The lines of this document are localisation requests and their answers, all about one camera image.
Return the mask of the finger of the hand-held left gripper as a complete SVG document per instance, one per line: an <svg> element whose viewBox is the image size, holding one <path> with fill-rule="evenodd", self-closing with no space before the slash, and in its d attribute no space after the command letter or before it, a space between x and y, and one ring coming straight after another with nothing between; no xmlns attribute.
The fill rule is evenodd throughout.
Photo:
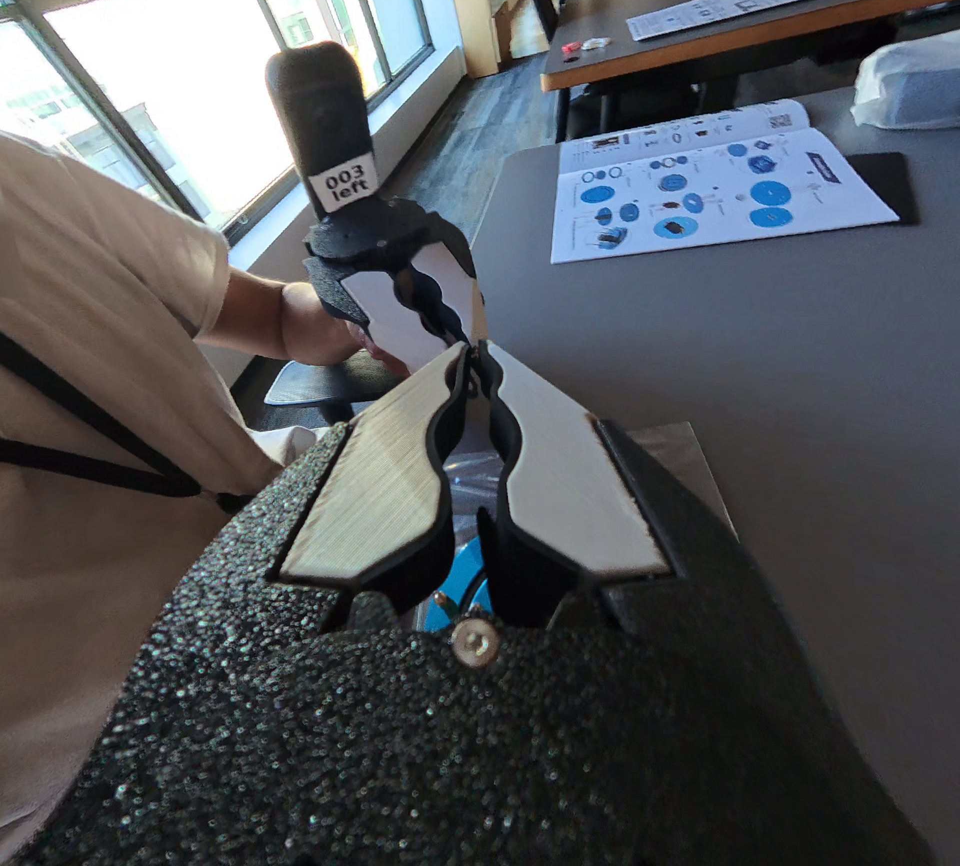
<svg viewBox="0 0 960 866"><path fill-rule="evenodd" d="M366 335L383 352L417 372L450 347L450 338L427 329L427 311L443 306L442 292L430 277L403 270L412 287L399 295L388 272L355 272L341 279L344 291L366 315Z"/></svg>
<svg viewBox="0 0 960 866"><path fill-rule="evenodd" d="M421 316L451 343L476 346L488 337L483 296L476 277L464 271L443 243L423 247L411 268L421 293Z"/></svg>

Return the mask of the white instruction booklet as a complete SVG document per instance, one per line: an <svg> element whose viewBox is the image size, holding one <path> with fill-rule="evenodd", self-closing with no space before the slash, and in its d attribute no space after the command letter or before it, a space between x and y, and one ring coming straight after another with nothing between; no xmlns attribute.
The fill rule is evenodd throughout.
<svg viewBox="0 0 960 866"><path fill-rule="evenodd" d="M899 221L793 100L560 146L552 264Z"/></svg>

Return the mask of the clear plastic bag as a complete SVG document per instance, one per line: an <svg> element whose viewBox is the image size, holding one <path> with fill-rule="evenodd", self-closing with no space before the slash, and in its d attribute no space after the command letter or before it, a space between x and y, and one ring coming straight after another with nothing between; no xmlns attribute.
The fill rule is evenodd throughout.
<svg viewBox="0 0 960 866"><path fill-rule="evenodd" d="M657 459L730 529L736 529L702 448L688 422L631 430L630 437ZM476 513L496 511L498 479L503 463L488 440L468 432L444 464L449 479L454 531L454 556L478 536ZM423 631L431 595L412 612L412 627Z"/></svg>

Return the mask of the blue metal turntable disc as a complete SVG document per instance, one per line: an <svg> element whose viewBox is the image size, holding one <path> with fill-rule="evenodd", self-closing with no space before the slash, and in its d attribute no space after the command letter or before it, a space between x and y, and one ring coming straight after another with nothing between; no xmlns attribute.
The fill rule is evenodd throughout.
<svg viewBox="0 0 960 866"><path fill-rule="evenodd" d="M474 536L457 552L446 579L429 598L423 630L444 630L474 607L493 613L486 574L481 540Z"/></svg>

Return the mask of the black pad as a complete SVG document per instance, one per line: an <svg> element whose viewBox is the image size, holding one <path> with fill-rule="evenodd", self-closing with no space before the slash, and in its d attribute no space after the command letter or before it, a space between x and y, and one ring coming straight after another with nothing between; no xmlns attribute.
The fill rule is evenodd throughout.
<svg viewBox="0 0 960 866"><path fill-rule="evenodd" d="M897 214L900 225L921 223L909 165L904 154L849 154L846 161L870 189Z"/></svg>

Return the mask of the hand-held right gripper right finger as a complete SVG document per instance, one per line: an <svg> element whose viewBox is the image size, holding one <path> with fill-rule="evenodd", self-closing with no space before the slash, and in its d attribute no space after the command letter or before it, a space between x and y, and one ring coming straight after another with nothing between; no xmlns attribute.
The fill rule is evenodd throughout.
<svg viewBox="0 0 960 866"><path fill-rule="evenodd" d="M482 341L489 434L503 460L499 516L599 582L669 569L583 406Z"/></svg>

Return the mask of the white wrapped package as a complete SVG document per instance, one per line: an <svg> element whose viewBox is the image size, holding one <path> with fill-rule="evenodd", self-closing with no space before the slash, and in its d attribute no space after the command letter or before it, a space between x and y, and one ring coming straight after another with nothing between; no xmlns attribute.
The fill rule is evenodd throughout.
<svg viewBox="0 0 960 866"><path fill-rule="evenodd" d="M892 130L959 127L959 32L885 46L861 63L854 123Z"/></svg>

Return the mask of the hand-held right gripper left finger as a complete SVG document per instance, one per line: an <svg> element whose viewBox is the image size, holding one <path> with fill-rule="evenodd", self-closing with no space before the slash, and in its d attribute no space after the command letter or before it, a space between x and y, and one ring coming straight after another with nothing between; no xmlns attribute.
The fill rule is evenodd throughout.
<svg viewBox="0 0 960 866"><path fill-rule="evenodd" d="M435 590L454 556L444 460L461 440L471 348L455 344L352 421L280 568L284 582Z"/></svg>

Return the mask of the person's left forearm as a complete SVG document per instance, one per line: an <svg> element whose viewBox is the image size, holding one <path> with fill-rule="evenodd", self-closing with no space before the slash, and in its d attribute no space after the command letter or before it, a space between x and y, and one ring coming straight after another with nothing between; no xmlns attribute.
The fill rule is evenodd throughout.
<svg viewBox="0 0 960 866"><path fill-rule="evenodd" d="M230 267L217 320L210 331L195 337L195 342L290 360L282 332L285 287L282 282Z"/></svg>

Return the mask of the person's left hand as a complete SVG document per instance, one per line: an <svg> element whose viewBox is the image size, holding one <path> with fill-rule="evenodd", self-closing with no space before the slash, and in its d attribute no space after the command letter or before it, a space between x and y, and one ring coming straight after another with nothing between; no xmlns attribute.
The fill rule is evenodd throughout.
<svg viewBox="0 0 960 866"><path fill-rule="evenodd" d="M332 317L308 283L284 285L280 330L287 358L302 365L334 366L366 350L391 374L402 378L410 374L401 360L377 346L360 326Z"/></svg>

